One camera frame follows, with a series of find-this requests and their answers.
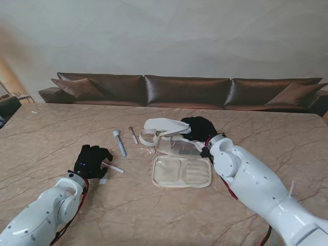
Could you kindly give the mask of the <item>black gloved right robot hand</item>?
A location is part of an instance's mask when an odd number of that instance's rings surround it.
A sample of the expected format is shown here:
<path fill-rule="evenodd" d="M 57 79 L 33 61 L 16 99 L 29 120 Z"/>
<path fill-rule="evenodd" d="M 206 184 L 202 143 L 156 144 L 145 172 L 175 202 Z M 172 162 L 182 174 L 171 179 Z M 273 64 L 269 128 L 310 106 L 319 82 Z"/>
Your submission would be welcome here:
<path fill-rule="evenodd" d="M 186 117 L 181 121 L 190 126 L 191 132 L 182 135 L 190 141 L 206 142 L 209 138 L 213 138 L 218 134 L 214 125 L 204 117 Z"/>

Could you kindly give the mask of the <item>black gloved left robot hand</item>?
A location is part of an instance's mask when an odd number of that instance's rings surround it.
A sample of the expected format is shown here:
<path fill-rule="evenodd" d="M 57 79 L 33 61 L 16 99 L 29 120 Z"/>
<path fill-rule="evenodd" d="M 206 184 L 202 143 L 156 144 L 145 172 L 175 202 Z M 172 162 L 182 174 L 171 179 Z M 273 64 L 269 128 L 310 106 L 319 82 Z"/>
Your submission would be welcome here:
<path fill-rule="evenodd" d="M 100 146 L 83 145 L 74 164 L 73 172 L 85 179 L 102 179 L 107 173 L 107 167 L 101 167 L 107 159 L 113 160 L 112 154 Z"/>

